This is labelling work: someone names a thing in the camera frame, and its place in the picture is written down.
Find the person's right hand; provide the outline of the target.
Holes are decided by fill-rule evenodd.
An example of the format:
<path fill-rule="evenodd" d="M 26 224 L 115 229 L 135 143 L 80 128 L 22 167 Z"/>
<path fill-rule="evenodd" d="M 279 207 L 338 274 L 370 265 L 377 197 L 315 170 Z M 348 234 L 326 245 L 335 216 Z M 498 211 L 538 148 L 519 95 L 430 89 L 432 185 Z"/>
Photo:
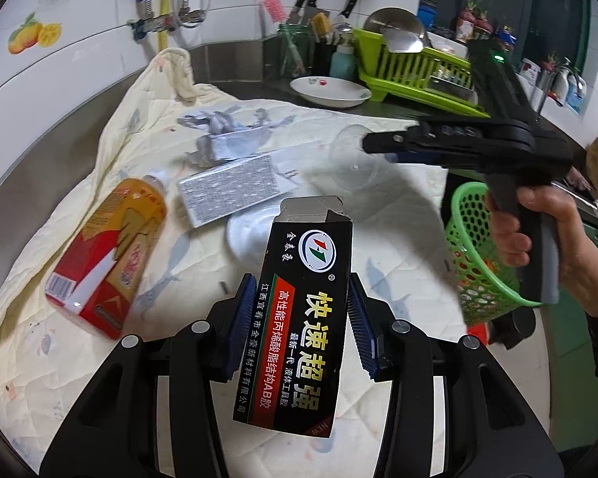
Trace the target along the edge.
<path fill-rule="evenodd" d="M 560 240 L 560 282 L 583 311 L 598 317 L 598 247 L 586 236 L 573 199 L 552 187 L 519 188 L 519 204 L 555 219 Z M 491 194 L 486 195 L 490 228 L 502 262 L 520 268 L 530 262 L 531 242 L 521 232 L 521 223 L 502 212 Z"/>

